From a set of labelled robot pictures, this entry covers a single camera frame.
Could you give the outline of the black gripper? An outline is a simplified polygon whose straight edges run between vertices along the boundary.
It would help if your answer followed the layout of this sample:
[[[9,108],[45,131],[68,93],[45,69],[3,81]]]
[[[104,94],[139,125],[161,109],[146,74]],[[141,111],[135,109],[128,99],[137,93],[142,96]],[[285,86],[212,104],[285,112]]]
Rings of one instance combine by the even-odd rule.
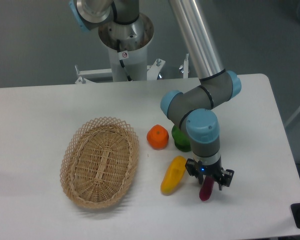
[[[220,191],[223,186],[229,187],[231,185],[235,173],[232,169],[223,169],[221,157],[213,164],[205,164],[202,160],[195,161],[188,158],[185,168],[190,176],[198,179],[200,185],[203,184],[205,176],[212,177],[218,183]]]

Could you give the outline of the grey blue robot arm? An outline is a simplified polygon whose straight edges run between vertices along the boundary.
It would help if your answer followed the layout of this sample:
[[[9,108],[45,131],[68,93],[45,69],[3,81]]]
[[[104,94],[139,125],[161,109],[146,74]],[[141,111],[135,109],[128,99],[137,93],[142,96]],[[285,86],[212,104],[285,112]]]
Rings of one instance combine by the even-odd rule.
[[[188,174],[200,183],[212,178],[220,187],[229,187],[234,171],[222,167],[220,126],[213,109],[238,95],[241,81],[223,67],[199,2],[171,0],[169,4],[200,84],[185,93],[168,92],[160,107],[189,139],[193,157],[185,164]],[[134,52],[146,49],[154,27],[140,12],[137,0],[72,0],[69,6],[83,31],[98,30],[101,42],[109,49],[115,82],[147,79],[147,57],[135,56]]]

